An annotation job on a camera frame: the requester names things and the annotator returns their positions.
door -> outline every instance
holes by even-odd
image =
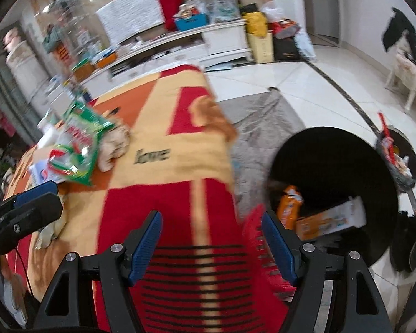
[[[339,39],[339,0],[304,0],[307,31]]]

blue storage box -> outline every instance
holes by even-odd
[[[180,31],[186,31],[207,25],[208,19],[206,14],[198,14],[189,19],[176,19],[175,23]]]

curtain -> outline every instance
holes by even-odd
[[[0,109],[25,143],[32,146],[40,140],[42,133],[37,129],[37,124],[41,117],[20,91],[11,70],[6,65],[6,54],[1,46]]]

green snack bag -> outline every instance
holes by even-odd
[[[91,186],[100,139],[114,124],[80,101],[63,114],[65,132],[51,151],[48,167],[69,181]]]

silver bolt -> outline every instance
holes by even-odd
[[[72,252],[67,254],[67,261],[73,261],[77,258],[77,254]]]
[[[302,246],[302,248],[303,248],[303,250],[305,250],[306,252],[308,252],[308,253],[311,253],[311,252],[313,252],[316,248],[314,247],[314,245],[313,244],[311,244],[311,243],[305,243],[303,246]]]
[[[352,251],[349,253],[349,257],[350,257],[351,259],[358,260],[358,259],[361,257],[361,255],[360,255],[358,252],[356,252],[356,251],[352,250]]]
[[[119,243],[113,244],[113,245],[111,246],[111,252],[113,252],[113,253],[118,253],[118,252],[120,252],[122,249],[123,249],[123,245],[122,245],[122,244],[119,244]]]

